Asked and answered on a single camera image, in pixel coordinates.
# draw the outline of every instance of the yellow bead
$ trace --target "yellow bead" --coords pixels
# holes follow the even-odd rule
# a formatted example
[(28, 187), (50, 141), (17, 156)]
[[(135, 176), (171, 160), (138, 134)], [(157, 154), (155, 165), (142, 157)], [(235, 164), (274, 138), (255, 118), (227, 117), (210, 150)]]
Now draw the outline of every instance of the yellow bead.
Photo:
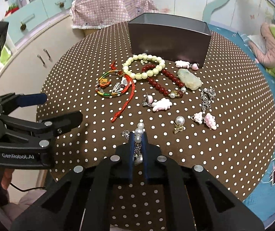
[(142, 78), (141, 73), (137, 73), (137, 74), (135, 75), (135, 79), (140, 80), (141, 78)]
[(160, 72), (162, 70), (162, 66), (161, 65), (157, 65), (155, 66), (155, 68)]
[(156, 69), (156, 68), (154, 68), (154, 69), (152, 70), (152, 72), (153, 72), (153, 74), (158, 74), (158, 73), (159, 73), (158, 69)]
[(152, 70), (148, 70), (148, 71), (147, 71), (147, 75), (148, 75), (149, 77), (153, 76)]
[(146, 72), (143, 72), (143, 73), (142, 73), (142, 79), (147, 79), (147, 77), (148, 77), (147, 73), (146, 73)]

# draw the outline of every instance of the pink checkered cloth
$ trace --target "pink checkered cloth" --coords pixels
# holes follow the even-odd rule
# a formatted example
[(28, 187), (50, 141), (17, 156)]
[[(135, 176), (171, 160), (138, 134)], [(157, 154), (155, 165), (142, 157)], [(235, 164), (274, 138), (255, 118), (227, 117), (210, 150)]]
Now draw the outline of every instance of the pink checkered cloth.
[(70, 9), (72, 28), (104, 28), (145, 13), (157, 13), (152, 0), (74, 0)]

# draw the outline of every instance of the silver screw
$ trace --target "silver screw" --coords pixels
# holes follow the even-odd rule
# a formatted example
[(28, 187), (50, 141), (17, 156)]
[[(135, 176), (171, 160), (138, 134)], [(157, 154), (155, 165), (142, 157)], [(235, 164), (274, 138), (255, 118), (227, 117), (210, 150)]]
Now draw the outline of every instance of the silver screw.
[(202, 172), (204, 170), (204, 168), (201, 165), (195, 165), (194, 166), (194, 170), (196, 172)]
[(76, 173), (81, 173), (83, 171), (83, 167), (82, 166), (75, 166), (73, 171), (75, 171)]
[(47, 147), (47, 146), (49, 146), (49, 141), (48, 140), (41, 140), (40, 142), (39, 142), (39, 146), (41, 146), (41, 147)]
[(165, 156), (158, 156), (158, 157), (157, 157), (157, 160), (158, 160), (159, 162), (166, 162), (166, 161), (167, 161), (167, 158), (166, 158)]
[(45, 122), (45, 125), (46, 125), (46, 126), (51, 126), (51, 125), (52, 125), (52, 122)]
[(120, 160), (120, 157), (118, 155), (113, 155), (111, 156), (111, 161), (119, 161)]

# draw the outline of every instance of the drawer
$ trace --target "drawer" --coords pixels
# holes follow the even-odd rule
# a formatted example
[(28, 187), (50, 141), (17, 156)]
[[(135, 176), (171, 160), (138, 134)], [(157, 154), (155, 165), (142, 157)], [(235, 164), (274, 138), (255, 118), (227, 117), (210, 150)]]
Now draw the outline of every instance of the drawer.
[[(73, 0), (42, 0), (49, 18), (71, 8), (72, 1)], [(64, 3), (63, 8), (60, 8), (60, 3)]]
[[(8, 34), (14, 43), (23, 38), (29, 31), (48, 19), (42, 0), (35, 0), (20, 8), (5, 18), (9, 22)], [(26, 24), (26, 30), (21, 31), (21, 22)]]

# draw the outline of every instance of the table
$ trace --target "table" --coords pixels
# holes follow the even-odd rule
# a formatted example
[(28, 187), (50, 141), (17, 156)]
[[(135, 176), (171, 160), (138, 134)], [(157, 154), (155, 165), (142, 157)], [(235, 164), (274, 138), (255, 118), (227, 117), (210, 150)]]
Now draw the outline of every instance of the table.
[[(134, 130), (143, 122), (149, 143), (160, 146), (163, 155), (182, 166), (203, 165), (244, 200), (262, 178), (275, 148), (275, 103), (254, 61), (231, 41), (212, 32), (204, 67), (195, 72), (203, 82), (201, 88), (216, 91), (209, 112), (216, 117), (218, 128), (210, 130), (190, 119), (201, 111), (200, 90), (187, 90), (183, 98), (172, 100), (169, 110), (152, 112), (141, 105), (145, 93), (158, 100), (162, 95), (143, 80), (137, 81), (129, 106), (111, 123), (128, 92), (102, 98), (94, 91), (95, 81), (114, 60), (121, 67), (130, 56), (128, 24), (124, 22), (88, 35), (51, 70), (42, 88), (48, 101), (38, 106), (37, 119), (74, 110), (83, 113), (81, 126), (56, 140), (56, 164), (50, 170), (55, 180), (76, 165), (94, 166), (113, 155), (114, 148), (126, 142), (121, 131)], [(134, 70), (141, 67), (139, 62), (132, 65)], [(178, 70), (172, 61), (166, 61), (166, 67), (173, 74)], [(115, 85), (116, 76), (111, 79)], [(157, 75), (156, 79), (175, 90), (175, 84), (165, 76)], [(180, 115), (185, 117), (185, 130), (173, 134), (173, 121)], [(111, 206), (110, 219), (115, 226), (136, 231), (165, 229), (163, 188), (144, 184), (141, 165), (135, 167), (133, 185), (114, 187)]]

